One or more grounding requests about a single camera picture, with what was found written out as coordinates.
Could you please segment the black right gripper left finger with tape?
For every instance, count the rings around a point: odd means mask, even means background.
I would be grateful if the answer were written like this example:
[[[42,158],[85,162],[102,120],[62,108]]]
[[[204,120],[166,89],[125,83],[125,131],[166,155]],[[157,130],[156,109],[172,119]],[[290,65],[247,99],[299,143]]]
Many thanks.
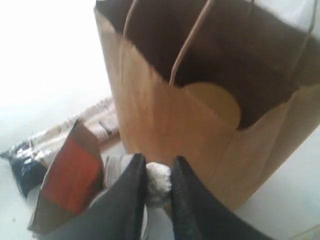
[[[93,206],[42,239],[139,240],[146,196],[146,159],[136,153],[115,184]]]

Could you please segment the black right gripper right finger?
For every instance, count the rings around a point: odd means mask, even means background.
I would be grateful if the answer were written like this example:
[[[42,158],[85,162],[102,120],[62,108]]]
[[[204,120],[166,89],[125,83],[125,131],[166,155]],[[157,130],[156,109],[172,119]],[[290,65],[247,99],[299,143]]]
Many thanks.
[[[269,239],[220,203],[182,156],[171,169],[171,211],[176,240]]]

